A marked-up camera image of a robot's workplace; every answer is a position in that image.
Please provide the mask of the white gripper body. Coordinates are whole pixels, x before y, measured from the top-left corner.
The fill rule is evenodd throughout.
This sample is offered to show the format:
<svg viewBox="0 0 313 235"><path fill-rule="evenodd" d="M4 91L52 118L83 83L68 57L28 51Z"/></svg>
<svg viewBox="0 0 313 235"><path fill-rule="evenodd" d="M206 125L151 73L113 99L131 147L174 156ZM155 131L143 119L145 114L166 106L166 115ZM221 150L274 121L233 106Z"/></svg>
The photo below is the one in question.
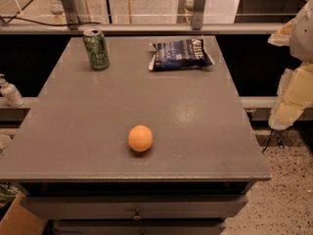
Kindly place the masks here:
<svg viewBox="0 0 313 235"><path fill-rule="evenodd" d="M290 50L293 57L313 63L313 0L309 0L294 18Z"/></svg>

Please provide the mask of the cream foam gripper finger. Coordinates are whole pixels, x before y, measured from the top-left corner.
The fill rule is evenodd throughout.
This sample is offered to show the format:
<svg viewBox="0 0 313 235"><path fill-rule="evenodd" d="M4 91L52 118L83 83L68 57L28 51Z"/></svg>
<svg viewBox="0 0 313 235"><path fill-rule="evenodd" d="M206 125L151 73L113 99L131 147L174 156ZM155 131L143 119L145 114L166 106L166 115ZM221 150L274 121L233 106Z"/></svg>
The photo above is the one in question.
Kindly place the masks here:
<svg viewBox="0 0 313 235"><path fill-rule="evenodd" d="M285 23L279 30L274 32L269 38L268 43L275 46L289 46L291 44L291 33L294 28L294 19Z"/></svg>
<svg viewBox="0 0 313 235"><path fill-rule="evenodd" d="M295 70L285 69L268 119L269 126L275 130L287 129L312 104L313 64L303 62Z"/></svg>

